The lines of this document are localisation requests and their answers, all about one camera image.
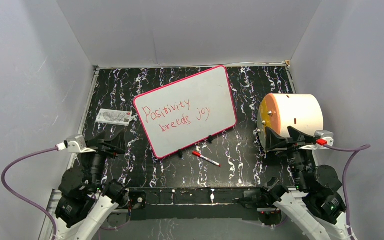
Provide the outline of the pink framed whiteboard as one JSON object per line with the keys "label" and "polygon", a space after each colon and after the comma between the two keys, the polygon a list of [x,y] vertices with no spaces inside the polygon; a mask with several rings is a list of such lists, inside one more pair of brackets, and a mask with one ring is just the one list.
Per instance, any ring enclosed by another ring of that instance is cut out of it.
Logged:
{"label": "pink framed whiteboard", "polygon": [[223,65],[140,94],[133,105],[158,159],[237,124],[228,71]]}

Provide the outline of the red whiteboard marker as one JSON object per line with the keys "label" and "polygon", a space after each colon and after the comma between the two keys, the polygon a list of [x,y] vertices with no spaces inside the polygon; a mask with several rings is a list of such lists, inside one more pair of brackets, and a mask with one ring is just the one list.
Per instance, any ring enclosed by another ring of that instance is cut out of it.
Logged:
{"label": "red whiteboard marker", "polygon": [[209,162],[209,163],[211,163],[211,164],[213,164],[213,165],[215,165],[217,167],[221,167],[220,163],[218,163],[218,162],[216,162],[216,161],[214,161],[214,160],[212,160],[212,159],[210,159],[208,157],[205,157],[204,155],[202,155],[202,157],[199,157],[199,158],[202,159],[202,160],[205,160],[205,161],[207,161],[207,162]]}

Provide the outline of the red marker cap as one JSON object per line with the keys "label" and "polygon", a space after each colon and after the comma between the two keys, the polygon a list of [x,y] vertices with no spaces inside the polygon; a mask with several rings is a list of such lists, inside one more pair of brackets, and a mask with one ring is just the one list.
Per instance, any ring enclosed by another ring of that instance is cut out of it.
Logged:
{"label": "red marker cap", "polygon": [[199,152],[197,152],[197,151],[193,151],[192,154],[193,154],[194,156],[199,157],[199,158],[202,157],[201,153],[199,153]]}

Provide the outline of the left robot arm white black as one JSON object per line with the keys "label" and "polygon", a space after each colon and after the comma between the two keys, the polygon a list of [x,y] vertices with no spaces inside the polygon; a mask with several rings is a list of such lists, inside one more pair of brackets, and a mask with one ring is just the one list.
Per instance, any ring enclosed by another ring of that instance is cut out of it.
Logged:
{"label": "left robot arm white black", "polygon": [[76,154],[81,166],[69,168],[62,176],[53,239],[91,240],[116,208],[124,208],[131,202],[123,183],[116,179],[103,182],[107,159],[126,153],[125,131],[113,136],[102,132],[88,140],[82,134],[73,135],[57,148]]}

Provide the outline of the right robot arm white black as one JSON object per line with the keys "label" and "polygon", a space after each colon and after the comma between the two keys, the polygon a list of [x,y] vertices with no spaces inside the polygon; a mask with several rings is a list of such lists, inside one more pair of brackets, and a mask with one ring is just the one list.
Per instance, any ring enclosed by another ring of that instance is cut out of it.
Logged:
{"label": "right robot arm white black", "polygon": [[339,179],[333,167],[319,165],[315,156],[316,151],[334,149],[334,134],[317,130],[309,135],[292,126],[287,127],[287,132],[288,136],[281,136],[265,127],[261,131],[265,140],[262,145],[266,152],[276,151],[287,160],[294,188],[304,194],[302,203],[275,177],[261,188],[262,202],[286,214],[310,240],[357,239],[347,202],[339,194],[345,180]]}

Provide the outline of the white printed card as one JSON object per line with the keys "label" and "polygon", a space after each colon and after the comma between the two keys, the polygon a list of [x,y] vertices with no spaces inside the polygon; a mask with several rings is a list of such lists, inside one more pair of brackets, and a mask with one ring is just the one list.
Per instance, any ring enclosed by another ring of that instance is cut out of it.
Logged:
{"label": "white printed card", "polygon": [[101,109],[95,119],[96,123],[128,126],[132,120],[131,111]]}

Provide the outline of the white cylinder orange end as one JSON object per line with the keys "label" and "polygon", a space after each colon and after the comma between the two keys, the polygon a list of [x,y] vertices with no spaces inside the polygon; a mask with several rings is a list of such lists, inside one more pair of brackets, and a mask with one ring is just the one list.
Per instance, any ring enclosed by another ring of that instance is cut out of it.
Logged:
{"label": "white cylinder orange end", "polygon": [[311,94],[267,94],[257,113],[257,132],[265,151],[265,127],[272,128],[282,137],[289,137],[288,126],[314,136],[324,129],[324,116],[318,100]]}

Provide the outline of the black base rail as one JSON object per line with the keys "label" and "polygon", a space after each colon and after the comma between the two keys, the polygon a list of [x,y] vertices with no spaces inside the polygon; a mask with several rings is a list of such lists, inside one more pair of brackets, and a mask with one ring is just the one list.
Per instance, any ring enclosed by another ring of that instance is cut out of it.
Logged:
{"label": "black base rail", "polygon": [[240,219],[279,225],[287,215],[259,187],[130,188],[134,221]]}

